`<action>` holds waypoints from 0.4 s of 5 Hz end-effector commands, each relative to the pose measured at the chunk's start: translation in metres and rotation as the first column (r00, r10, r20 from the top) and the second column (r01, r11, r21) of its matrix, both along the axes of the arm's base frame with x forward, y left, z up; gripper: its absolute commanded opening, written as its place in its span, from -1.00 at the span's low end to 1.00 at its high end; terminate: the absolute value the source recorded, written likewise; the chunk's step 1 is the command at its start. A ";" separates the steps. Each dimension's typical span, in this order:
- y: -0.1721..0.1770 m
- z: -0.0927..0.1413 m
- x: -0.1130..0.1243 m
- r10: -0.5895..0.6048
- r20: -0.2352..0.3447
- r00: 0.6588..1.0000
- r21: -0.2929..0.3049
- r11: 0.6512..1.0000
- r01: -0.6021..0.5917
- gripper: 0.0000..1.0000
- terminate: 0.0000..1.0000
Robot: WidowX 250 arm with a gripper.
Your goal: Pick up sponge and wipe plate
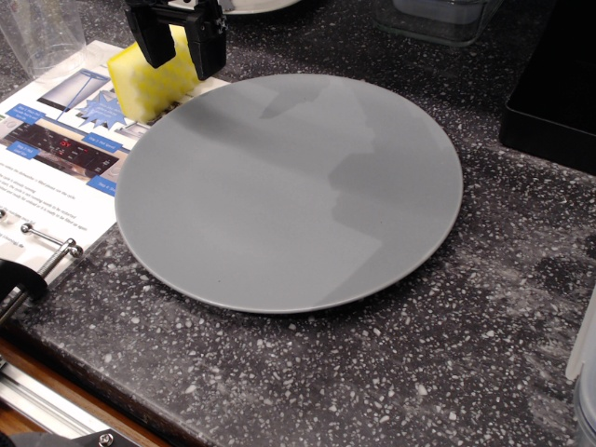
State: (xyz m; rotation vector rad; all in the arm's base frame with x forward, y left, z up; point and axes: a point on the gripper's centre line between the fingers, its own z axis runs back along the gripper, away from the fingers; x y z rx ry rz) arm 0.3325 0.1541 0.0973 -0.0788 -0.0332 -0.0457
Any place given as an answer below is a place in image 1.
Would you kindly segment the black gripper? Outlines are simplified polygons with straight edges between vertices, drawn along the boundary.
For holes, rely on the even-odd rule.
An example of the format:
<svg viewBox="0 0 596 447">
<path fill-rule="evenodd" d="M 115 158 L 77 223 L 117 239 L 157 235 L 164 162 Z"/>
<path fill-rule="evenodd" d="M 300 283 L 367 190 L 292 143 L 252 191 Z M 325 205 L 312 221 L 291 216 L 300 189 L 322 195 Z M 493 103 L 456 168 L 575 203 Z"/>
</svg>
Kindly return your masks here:
<svg viewBox="0 0 596 447">
<path fill-rule="evenodd" d="M 218 1 L 126 1 L 125 13 L 151 67 L 159 68 L 176 55 L 170 24 L 184 24 L 199 80 L 207 80 L 226 65 L 227 27 Z"/>
</svg>

